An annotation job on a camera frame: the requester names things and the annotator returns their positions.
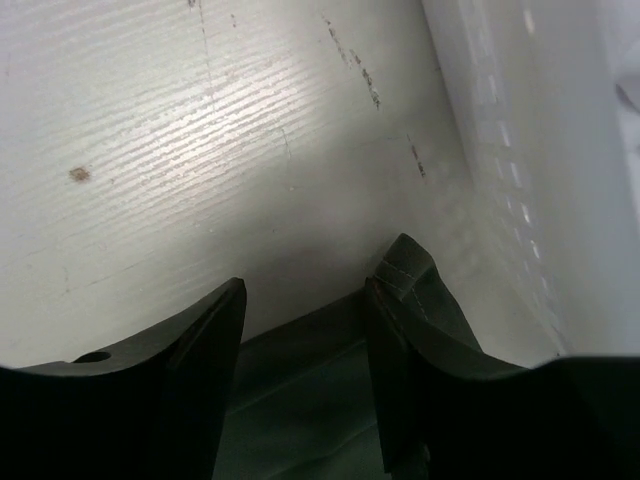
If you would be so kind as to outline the grey t shirt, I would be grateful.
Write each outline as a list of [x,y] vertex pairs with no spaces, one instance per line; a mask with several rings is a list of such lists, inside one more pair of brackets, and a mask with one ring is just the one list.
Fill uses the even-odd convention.
[[[481,353],[429,252],[401,234],[374,279],[426,322]],[[380,451],[365,343],[364,292],[243,344],[213,479],[392,479]],[[504,479],[515,474],[504,447],[481,434],[429,445],[434,479]]]

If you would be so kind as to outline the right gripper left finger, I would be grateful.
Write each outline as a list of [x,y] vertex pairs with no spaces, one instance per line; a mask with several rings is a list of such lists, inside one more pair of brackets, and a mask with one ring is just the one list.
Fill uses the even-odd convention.
[[232,278],[71,362],[1,371],[5,479],[209,479],[244,327]]

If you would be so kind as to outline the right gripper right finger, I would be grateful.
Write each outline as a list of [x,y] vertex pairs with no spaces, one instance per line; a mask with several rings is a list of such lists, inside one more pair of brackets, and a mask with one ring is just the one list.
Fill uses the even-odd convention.
[[378,281],[366,338],[383,465],[395,479],[635,479],[639,362],[533,369],[424,322]]

